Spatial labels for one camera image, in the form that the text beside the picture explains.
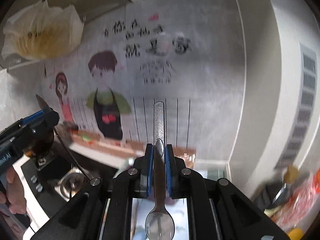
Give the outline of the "left hand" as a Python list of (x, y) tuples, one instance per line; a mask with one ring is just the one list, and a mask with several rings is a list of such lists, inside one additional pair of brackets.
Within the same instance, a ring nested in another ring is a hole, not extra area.
[(12, 214), (25, 214), (27, 201), (24, 197), (23, 184), (13, 167), (7, 170), (6, 193), (1, 192), (1, 204), (9, 202), (9, 210)]

